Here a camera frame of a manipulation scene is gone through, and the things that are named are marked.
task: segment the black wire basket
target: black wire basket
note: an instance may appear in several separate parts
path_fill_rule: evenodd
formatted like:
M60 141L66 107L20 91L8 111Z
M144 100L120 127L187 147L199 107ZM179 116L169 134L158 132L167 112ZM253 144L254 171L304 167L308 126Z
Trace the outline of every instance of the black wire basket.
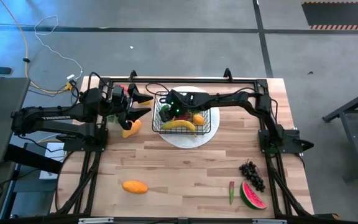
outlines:
M187 92L179 92L182 95L186 95ZM165 124L161 120L160 117L160 110L164 105L167 105L166 103L161 103L160 99L164 98L165 95L167 95L167 91L159 91L156 93L156 96L154 98L154 111L153 111L153 125L152 129L156 133L160 134L197 134L202 135L209 133L211 131L211 110L206 111L197 111L196 114L201 115L204 118L204 125L197 125L193 122L193 116L189 116L187 121L193 123L196 127L196 131L192 132L190 129L186 127L177 127L172 129L161 129L161 127Z

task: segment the gray floor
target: gray floor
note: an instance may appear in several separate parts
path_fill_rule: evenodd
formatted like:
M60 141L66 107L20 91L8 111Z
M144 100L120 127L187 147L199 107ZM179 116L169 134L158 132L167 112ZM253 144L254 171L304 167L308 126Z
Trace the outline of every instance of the gray floor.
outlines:
M20 23L34 25L57 14L63 26L256 28L251 0L6 0ZM267 29L307 29L300 1L260 0ZM0 4L0 24L13 21ZM55 21L45 21L53 25ZM26 32L30 76L44 88L58 89L79 68L42 47ZM236 77L266 77L257 34L54 33L42 37L64 56L73 57L84 74L185 75L220 77L229 67ZM358 221L358 181L342 175L354 159L339 121L321 117L358 95L358 35L267 35L273 75L284 78L293 118L302 138L315 143L305 153L306 174L316 213L334 212ZM24 76L24 45L18 32L0 31L0 66ZM25 106L69 105L70 94L54 99L28 93ZM31 135L41 139L47 133ZM13 139L13 143L23 142ZM41 215L46 195L21 195L19 215ZM33 202L32 209L27 209Z

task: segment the table leg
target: table leg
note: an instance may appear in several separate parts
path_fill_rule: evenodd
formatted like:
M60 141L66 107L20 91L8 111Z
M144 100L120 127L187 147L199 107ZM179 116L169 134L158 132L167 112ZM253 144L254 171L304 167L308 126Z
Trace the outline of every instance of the table leg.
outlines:
M5 161L16 162L18 164L31 166L54 174L58 174L62 166L61 162L38 155L12 144L8 145L4 159Z

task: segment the yellow fruit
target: yellow fruit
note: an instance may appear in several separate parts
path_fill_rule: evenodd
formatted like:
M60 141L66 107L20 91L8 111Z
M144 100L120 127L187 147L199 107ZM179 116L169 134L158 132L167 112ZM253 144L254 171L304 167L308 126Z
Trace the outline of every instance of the yellow fruit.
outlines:
M161 129L166 130L166 129L172 129L177 127L186 127L190 129L191 132L196 132L196 126L194 126L194 124L192 124L191 122L184 121L184 120L169 121L165 123L161 127Z
M204 125L204 118L199 114L195 114L193 116L193 122L197 125Z
M140 127L142 126L142 123L139 120L136 120L135 122L132 122L131 130L122 130L122 137L128 138L129 136L135 134L140 130Z
M128 180L122 183L122 188L130 193L144 194L149 189L148 186L137 180Z
M150 101L151 101L151 100L146 101L146 102L143 102L143 103L140 103L140 105L149 105Z

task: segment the grape bunch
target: grape bunch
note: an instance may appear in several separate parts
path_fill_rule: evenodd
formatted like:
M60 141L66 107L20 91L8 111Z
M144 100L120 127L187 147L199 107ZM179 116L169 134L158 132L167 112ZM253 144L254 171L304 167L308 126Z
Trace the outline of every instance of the grape bunch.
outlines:
M261 192L265 191L266 186L264 185L264 180L258 175L256 171L256 165L249 161L239 167L241 174L252 182L252 185Z

